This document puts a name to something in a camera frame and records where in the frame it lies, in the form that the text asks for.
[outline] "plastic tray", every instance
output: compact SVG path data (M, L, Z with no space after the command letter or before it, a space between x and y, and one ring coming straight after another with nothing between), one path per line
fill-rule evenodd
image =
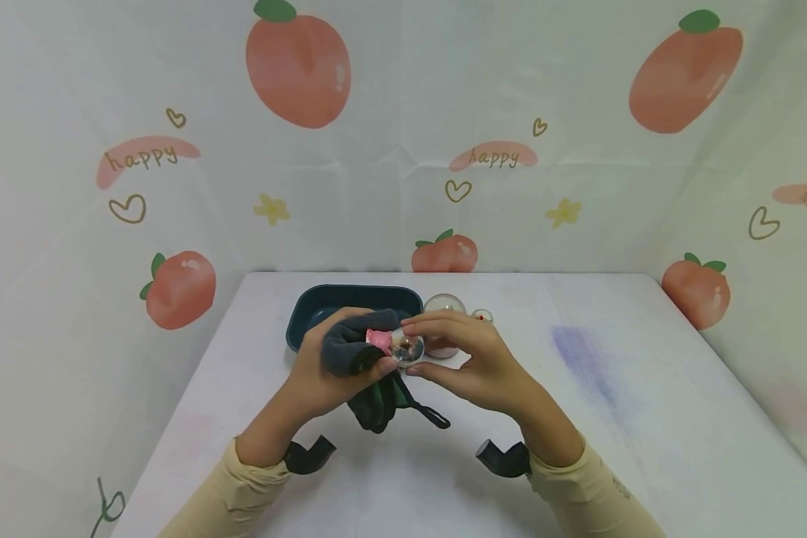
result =
M287 345L298 351L305 333L343 306L383 310L392 308L398 316L409 318L421 313L421 297L398 285L320 284L302 294L287 325Z

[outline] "wrist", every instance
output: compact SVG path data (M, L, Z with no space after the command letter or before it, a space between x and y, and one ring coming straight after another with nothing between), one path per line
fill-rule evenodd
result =
M529 392L521 392L524 403L511 418L535 457L553 468L568 468L583 456L583 437L550 393L533 382Z
M290 436L296 435L303 425L314 418L313 414L307 411L305 404L300 404L298 395L287 390L286 384L275 392L272 400L269 400L261 411L261 415L263 414L268 416L275 430Z
M237 457L244 465L256 468L277 465L307 420L286 395L276 393L237 437Z
M522 379L515 384L513 402L505 414L517 424L532 423L538 415L552 402L552 397L532 376L524 373Z

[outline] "arm sleeve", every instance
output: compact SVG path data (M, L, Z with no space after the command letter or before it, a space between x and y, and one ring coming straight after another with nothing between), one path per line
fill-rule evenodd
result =
M658 523L584 439L580 460L556 469L529 453L532 490L567 538L665 538Z
M230 441L221 461L158 538L244 538L275 499L290 472L281 461L272 468L244 465Z

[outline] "white table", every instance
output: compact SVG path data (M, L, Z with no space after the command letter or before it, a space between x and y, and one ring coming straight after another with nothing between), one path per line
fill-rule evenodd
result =
M247 274L114 537L154 537L278 389L292 361L292 307L321 283L405 285L423 300L451 293L470 311L492 311L520 362L670 537L807 537L806 465L658 284L642 274L544 273ZM612 403L585 371L566 367L551 339L557 325L585 328L600 347ZM296 441L309 447L323 434L338 450L317 474L290 481L259 534L560 537L523 477L496 477L474 457L488 437L502 449L519 441L512 421L425 380L406 382L451 429L413 409L379 436L345 406L314 420Z

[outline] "hand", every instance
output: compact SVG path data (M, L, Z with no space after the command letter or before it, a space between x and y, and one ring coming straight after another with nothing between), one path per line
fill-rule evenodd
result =
M505 413L517 421L530 452L555 468L567 468L583 455L577 428L538 381L517 362L490 323L452 310L437 310L405 319L408 336L443 338L470 353L454 370L432 362L407 369L445 387L478 407Z
M382 357L370 370L350 377L336 377L323 369L320 349L323 347L323 338L332 325L342 319L363 316L370 312L373 311L368 308L341 308L305 334L294 367L279 393L305 413L303 419L306 421L321 417L353 400L359 392L398 368L393 358Z
M491 323L453 310L436 310L404 319L401 324L406 335L450 341L471 355L458 370L421 362L407 369L408 375L431 380L478 407L511 417L527 403L526 395L543 390L513 358Z
M359 375L336 377L325 372L320 364L323 338L332 325L369 312L365 308L341 308L308 330L290 375L237 438L237 455L243 464L269 468L279 463L296 432L308 420L352 400L398 367L393 358L383 357Z

